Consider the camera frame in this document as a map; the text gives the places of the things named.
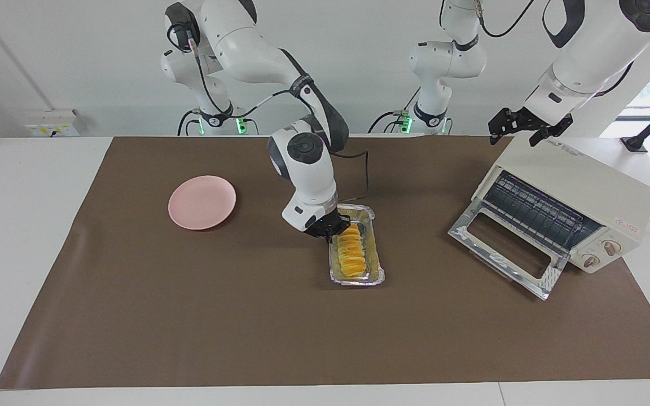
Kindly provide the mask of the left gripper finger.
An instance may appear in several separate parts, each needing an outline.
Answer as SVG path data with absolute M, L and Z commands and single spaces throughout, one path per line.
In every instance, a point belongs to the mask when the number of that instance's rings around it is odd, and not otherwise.
M 501 109 L 488 122 L 490 145 L 496 145 L 504 136 L 517 131 L 517 116 L 511 109 Z
M 539 142 L 552 137 L 555 132 L 556 128 L 554 126 L 545 126 L 538 129 L 530 137 L 530 146 L 535 147 Z

